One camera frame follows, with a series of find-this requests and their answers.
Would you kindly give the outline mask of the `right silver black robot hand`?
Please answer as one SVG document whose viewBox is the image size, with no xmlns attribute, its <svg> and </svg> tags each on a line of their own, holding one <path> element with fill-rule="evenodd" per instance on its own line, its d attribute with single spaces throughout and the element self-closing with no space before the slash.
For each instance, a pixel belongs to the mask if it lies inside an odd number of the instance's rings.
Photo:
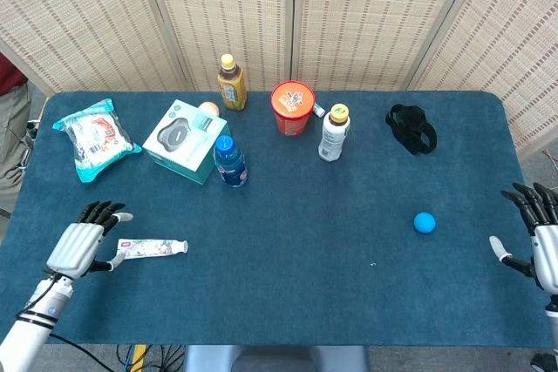
<svg viewBox="0 0 558 372">
<path fill-rule="evenodd" d="M 540 183 L 527 186 L 514 182 L 515 192 L 501 194 L 518 208 L 532 247 L 531 261 L 520 260 L 508 252 L 496 236 L 489 237 L 500 263 L 533 278 L 537 286 L 557 296 L 557 192 Z"/>
</svg>

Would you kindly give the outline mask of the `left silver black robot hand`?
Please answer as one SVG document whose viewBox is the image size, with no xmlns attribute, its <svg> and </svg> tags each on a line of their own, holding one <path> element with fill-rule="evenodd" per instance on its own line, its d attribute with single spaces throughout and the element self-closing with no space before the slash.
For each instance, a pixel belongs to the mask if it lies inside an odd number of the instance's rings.
<svg viewBox="0 0 558 372">
<path fill-rule="evenodd" d="M 133 219 L 131 213 L 121 212 L 123 203 L 94 201 L 88 204 L 77 220 L 62 233 L 46 267 L 54 274 L 73 281 L 89 272 L 111 272 L 125 259 L 123 253 L 108 261 L 96 260 L 99 246 L 119 223 Z"/>
</svg>

